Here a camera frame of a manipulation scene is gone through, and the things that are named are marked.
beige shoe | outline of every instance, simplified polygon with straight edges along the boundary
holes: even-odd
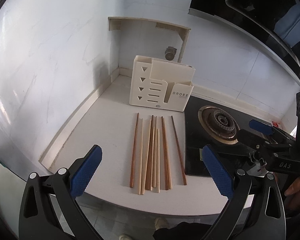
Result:
[[[131,236],[128,236],[126,234],[122,234],[119,236],[119,240],[133,240]]]
[[[154,221],[154,227],[155,230],[158,230],[160,228],[168,228],[169,223],[165,218],[156,218]]]

stove burner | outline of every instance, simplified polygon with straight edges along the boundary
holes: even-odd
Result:
[[[198,118],[209,135],[219,142],[235,144],[239,127],[236,121],[224,110],[214,106],[203,106],[199,109]]]

blue gripper pad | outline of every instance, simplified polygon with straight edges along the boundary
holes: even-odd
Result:
[[[94,172],[102,160],[102,150],[99,146],[89,154],[70,182],[70,194],[73,198],[81,196],[85,191]]]
[[[234,192],[233,179],[209,146],[203,147],[202,160],[213,178],[220,194],[231,199]]]
[[[273,130],[271,126],[258,122],[256,120],[251,120],[249,122],[249,127],[253,130],[263,133],[264,135],[273,135]]]

human hand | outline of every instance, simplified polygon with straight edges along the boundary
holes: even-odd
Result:
[[[300,210],[300,177],[298,177],[290,187],[284,192],[285,196],[291,196],[285,208],[288,211]]]

white countertop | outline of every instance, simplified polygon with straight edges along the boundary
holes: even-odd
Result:
[[[120,206],[151,213],[188,216],[220,213],[227,198],[220,195],[212,178],[186,176],[188,185],[183,185],[170,116],[173,115],[184,156],[184,113],[129,105],[130,82],[130,77],[119,76],[95,101],[71,133],[51,171],[68,168],[76,158],[85,156],[94,144],[98,144],[103,152],[102,162],[85,190],[87,193]],[[144,195],[137,195],[140,133],[137,138],[135,186],[129,187],[138,112],[140,118],[144,119],[144,134],[149,127],[151,115],[165,117],[173,186],[171,190],[164,190],[161,143],[160,193],[154,188],[152,192],[146,190]],[[249,196],[245,207],[249,207],[251,202],[252,196]]]

